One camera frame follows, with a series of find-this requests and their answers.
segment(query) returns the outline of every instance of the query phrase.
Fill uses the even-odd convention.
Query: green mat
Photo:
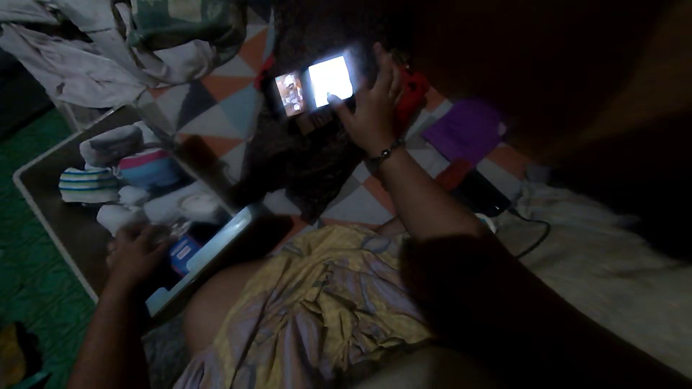
[[[0,323],[39,340],[46,388],[64,388],[94,304],[12,182],[12,174],[70,135],[52,110],[0,143]]]

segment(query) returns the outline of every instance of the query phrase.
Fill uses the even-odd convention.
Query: folded sock
[[[146,190],[130,185],[123,186],[118,194],[120,195],[120,203],[126,207],[141,206],[151,197],[151,194]]]
[[[118,180],[107,169],[67,168],[58,188],[66,203],[107,203],[119,198]]]
[[[181,169],[167,151],[149,149],[120,160],[122,177],[145,190],[164,188],[181,180]]]
[[[121,158],[148,147],[160,147],[161,140],[143,122],[106,131],[80,143],[80,153],[87,164],[105,168]]]
[[[144,213],[154,224],[171,224],[183,216],[178,207],[178,202],[180,202],[182,198],[192,195],[193,193],[203,191],[204,187],[199,182],[195,182],[175,192],[171,192],[158,199],[153,199],[145,203],[143,206]]]
[[[103,206],[96,215],[96,221],[104,226],[113,236],[116,236],[116,233],[122,227],[146,220],[147,218],[143,212],[133,212],[124,206],[117,205]]]

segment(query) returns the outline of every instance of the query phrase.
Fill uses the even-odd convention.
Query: dark fabric
[[[371,47],[377,41],[387,46],[387,36],[392,34],[391,15],[383,9],[358,1],[278,2],[275,63],[267,78],[305,69],[321,57],[357,44],[361,71],[373,80],[377,67]],[[267,192],[286,188],[286,197],[300,209],[301,219],[313,224],[364,156],[336,117],[303,136],[292,120],[273,115],[265,102],[245,151],[234,202],[245,206]]]

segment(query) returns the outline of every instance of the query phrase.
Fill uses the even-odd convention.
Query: purple cloth
[[[480,99],[454,104],[421,136],[450,162],[464,159],[476,166],[500,143],[500,112]]]

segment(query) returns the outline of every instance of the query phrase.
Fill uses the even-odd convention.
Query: red object
[[[257,77],[255,77],[255,89],[258,91],[262,90],[262,80],[267,76],[267,71],[274,65],[274,53],[271,53],[264,63],[262,64],[262,67],[259,68],[259,73],[257,74]]]
[[[420,72],[410,73],[404,66],[399,66],[403,95],[394,108],[394,136],[400,137],[411,123],[413,115],[426,101],[430,90],[428,79]]]
[[[451,192],[462,183],[471,168],[470,162],[464,159],[455,159],[435,177],[435,182],[442,185],[447,192]]]

